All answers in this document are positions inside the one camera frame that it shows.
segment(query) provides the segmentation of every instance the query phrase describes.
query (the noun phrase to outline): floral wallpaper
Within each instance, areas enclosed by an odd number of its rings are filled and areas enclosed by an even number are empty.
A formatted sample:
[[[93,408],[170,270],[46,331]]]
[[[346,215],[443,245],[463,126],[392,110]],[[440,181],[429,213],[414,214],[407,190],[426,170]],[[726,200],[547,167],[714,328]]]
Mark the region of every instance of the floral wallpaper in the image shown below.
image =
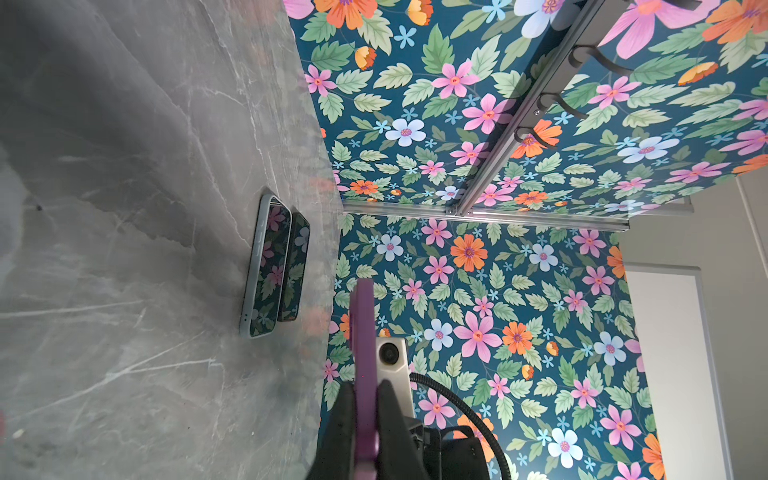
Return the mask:
[[[339,192],[459,199],[578,15],[572,0],[284,0]],[[768,5],[636,0],[478,201],[641,213],[768,164]]]
[[[350,214],[341,223],[323,421],[354,378],[349,292],[373,278],[379,335],[405,337],[411,370],[472,406],[513,478],[664,477],[617,234]],[[412,390],[426,425],[473,427],[435,391]]]

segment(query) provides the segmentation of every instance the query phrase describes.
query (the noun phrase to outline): phone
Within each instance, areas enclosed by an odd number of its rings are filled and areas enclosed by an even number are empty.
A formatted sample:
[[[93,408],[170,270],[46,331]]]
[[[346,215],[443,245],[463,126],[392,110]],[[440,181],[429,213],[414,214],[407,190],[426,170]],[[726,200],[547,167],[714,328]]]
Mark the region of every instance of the phone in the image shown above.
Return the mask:
[[[301,287],[304,282],[306,252],[310,246],[310,223],[295,212],[288,243],[288,261],[283,276],[283,298],[280,301],[280,322],[292,322],[299,315]]]
[[[267,191],[261,197],[240,316],[240,335],[245,338],[256,338],[275,329],[280,313],[291,220],[290,210],[275,194]]]

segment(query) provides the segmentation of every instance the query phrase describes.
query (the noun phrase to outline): beige wall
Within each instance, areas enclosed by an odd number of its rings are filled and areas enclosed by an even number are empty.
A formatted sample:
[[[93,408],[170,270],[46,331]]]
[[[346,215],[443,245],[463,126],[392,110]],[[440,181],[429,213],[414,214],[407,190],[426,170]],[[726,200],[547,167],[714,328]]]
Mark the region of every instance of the beige wall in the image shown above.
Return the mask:
[[[737,479],[764,476],[768,431],[768,266],[761,258],[761,251],[768,249],[768,169],[743,175],[740,181],[746,202],[737,182],[726,182],[693,195],[691,215],[635,217],[630,231],[621,234],[625,262],[701,268],[704,309]],[[641,335],[643,344],[653,342],[653,333]],[[680,399],[680,414],[686,415],[686,404],[695,401]]]

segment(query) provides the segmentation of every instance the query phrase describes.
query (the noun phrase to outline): camera lens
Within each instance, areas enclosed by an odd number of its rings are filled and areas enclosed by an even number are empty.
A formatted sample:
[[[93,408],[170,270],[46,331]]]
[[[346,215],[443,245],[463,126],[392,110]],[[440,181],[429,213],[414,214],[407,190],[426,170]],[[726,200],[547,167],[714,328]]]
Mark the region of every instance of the camera lens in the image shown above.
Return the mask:
[[[379,349],[379,358],[386,365],[395,365],[400,358],[400,351],[394,343],[385,343]]]

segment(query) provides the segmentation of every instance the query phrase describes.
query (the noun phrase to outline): metal bar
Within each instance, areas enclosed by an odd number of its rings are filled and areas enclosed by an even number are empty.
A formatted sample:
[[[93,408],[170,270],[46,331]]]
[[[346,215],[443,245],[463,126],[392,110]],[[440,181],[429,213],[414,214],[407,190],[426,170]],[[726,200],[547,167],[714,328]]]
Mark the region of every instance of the metal bar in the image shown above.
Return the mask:
[[[475,202],[485,188],[498,175],[512,152],[520,145],[520,142],[515,140],[515,131],[519,127],[535,127],[545,113],[536,105],[539,95],[562,92],[578,73],[579,69],[568,61],[571,49],[576,45],[600,43],[626,10],[627,3],[622,0],[587,1],[574,24],[568,29],[554,57],[523,99],[520,108],[493,147],[488,159],[480,166],[480,171],[472,180],[472,185],[468,187],[458,205],[452,208],[457,215],[466,215],[475,206]]]
[[[448,208],[436,205],[389,204],[385,202],[361,202],[343,200],[347,214],[434,218],[458,222],[513,223],[534,227],[553,228],[588,228],[606,232],[624,232],[629,230],[629,221],[620,217],[596,217],[591,215],[544,214],[534,211],[496,210],[493,208],[473,208],[464,216],[452,214]]]

